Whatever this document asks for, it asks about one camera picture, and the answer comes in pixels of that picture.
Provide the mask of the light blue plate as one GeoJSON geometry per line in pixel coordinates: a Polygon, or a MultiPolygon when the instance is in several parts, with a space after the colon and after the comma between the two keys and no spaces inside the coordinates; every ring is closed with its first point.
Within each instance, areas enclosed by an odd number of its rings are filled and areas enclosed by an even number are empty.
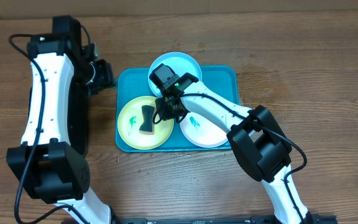
{"type": "Polygon", "coordinates": [[[202,80],[202,71],[200,65],[193,57],[189,56],[188,54],[182,52],[169,52],[159,56],[151,64],[148,77],[160,64],[164,64],[170,67],[179,76],[182,76],[185,73],[190,73],[197,77],[200,81],[202,80]]]}

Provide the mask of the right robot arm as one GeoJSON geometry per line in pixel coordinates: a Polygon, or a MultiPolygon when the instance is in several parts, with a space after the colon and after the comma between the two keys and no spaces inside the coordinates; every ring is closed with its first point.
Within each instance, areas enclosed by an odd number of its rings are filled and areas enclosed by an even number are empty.
{"type": "Polygon", "coordinates": [[[226,133],[237,163],[252,179],[261,182],[280,223],[312,223],[293,183],[290,153],[298,146],[289,140],[272,113],[264,106],[255,109],[237,105],[211,91],[190,73],[177,75],[160,64],[149,75],[160,90],[155,124],[197,113],[226,133]]]}

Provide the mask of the white plate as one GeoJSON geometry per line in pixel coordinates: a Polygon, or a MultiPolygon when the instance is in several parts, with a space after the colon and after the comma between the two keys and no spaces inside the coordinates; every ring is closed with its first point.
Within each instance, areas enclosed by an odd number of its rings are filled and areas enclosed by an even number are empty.
{"type": "Polygon", "coordinates": [[[227,142],[226,133],[197,113],[188,113],[180,122],[183,135],[196,146],[218,147],[227,142]]]}

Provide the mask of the yellow-green plate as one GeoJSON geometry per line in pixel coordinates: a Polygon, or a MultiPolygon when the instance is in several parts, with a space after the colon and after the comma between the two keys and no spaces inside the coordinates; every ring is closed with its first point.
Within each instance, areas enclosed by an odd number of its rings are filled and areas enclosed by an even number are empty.
{"type": "Polygon", "coordinates": [[[161,146],[170,137],[174,120],[157,122],[158,117],[153,116],[154,134],[147,135],[139,132],[143,123],[142,106],[150,105],[155,108],[154,96],[140,96],[128,102],[117,118],[117,130],[121,139],[130,147],[139,150],[151,150],[161,146]]]}

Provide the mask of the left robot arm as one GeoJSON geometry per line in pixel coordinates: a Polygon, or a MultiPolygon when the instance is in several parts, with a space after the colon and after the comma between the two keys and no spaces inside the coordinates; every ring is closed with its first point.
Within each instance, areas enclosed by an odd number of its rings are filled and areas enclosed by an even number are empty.
{"type": "Polygon", "coordinates": [[[117,223],[113,209],[90,187],[88,100],[116,86],[111,65],[71,16],[55,16],[52,31],[31,34],[23,51],[32,68],[27,125],[6,161],[18,193],[65,210],[78,223],[117,223]]]}

